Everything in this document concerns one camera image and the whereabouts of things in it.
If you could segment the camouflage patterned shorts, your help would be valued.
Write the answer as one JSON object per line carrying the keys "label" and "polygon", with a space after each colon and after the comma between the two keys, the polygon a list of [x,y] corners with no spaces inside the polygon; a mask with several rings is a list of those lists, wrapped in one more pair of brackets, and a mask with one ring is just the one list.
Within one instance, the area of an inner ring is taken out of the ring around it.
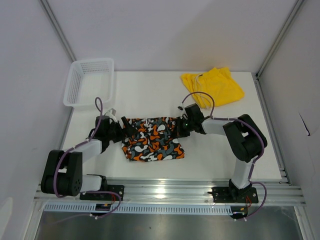
{"label": "camouflage patterned shorts", "polygon": [[145,118],[128,118],[136,129],[134,136],[122,140],[121,148],[130,162],[154,162],[183,159],[185,150],[178,139],[172,137],[175,117],[154,117],[151,127],[144,126]]}

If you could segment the yellow shorts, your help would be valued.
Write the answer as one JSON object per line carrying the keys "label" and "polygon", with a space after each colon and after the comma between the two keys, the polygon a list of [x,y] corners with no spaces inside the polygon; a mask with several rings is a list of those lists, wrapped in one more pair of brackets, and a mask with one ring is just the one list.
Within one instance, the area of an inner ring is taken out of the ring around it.
{"label": "yellow shorts", "polygon": [[194,100],[194,94],[199,93],[199,91],[194,92],[193,90],[194,78],[198,74],[202,74],[199,80],[202,89],[204,90],[204,93],[211,98],[211,107],[220,107],[223,105],[227,105],[233,102],[237,102],[245,97],[245,92],[240,87],[240,85],[233,79],[229,68],[214,67],[206,72],[183,73],[180,76],[183,85],[190,93],[192,93],[192,97]]}

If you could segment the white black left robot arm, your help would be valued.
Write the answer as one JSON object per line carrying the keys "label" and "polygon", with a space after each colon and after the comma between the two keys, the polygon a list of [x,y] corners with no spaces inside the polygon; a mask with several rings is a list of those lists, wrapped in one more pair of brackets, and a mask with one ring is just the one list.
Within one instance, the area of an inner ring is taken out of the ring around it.
{"label": "white black left robot arm", "polygon": [[41,192],[58,198],[90,192],[97,200],[105,199],[109,193],[106,177],[84,175],[83,163],[102,154],[110,142],[121,142],[138,133],[125,117],[121,120],[123,125],[110,116],[98,116],[86,140],[67,150],[51,150],[40,182]]}

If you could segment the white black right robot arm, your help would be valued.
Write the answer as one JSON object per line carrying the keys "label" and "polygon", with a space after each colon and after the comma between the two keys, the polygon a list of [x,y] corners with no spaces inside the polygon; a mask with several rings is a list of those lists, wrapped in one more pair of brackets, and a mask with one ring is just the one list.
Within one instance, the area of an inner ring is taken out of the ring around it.
{"label": "white black right robot arm", "polygon": [[197,104],[179,106],[181,116],[176,119],[174,138],[185,138],[191,132],[202,135],[221,135],[227,138],[236,158],[233,176],[229,180],[227,195],[239,202],[252,188],[250,181],[254,164],[268,146],[266,137],[248,114],[239,117],[204,116]]}

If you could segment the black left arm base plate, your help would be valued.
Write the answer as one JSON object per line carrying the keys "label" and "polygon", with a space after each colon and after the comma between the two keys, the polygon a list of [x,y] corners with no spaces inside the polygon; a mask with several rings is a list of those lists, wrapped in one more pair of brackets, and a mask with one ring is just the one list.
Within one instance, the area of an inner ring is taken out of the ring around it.
{"label": "black left arm base plate", "polygon": [[111,201],[116,202],[119,199],[122,201],[124,197],[124,185],[108,185],[105,190],[100,189],[93,193],[81,193],[79,199],[83,201]]}

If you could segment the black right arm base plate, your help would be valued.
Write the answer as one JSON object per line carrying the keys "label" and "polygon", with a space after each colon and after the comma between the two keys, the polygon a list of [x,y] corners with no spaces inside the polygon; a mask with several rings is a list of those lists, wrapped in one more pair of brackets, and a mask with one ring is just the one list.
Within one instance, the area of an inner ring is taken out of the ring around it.
{"label": "black right arm base plate", "polygon": [[215,186],[207,193],[212,196],[215,203],[257,204],[259,202],[257,190],[251,184],[242,189],[229,186]]}

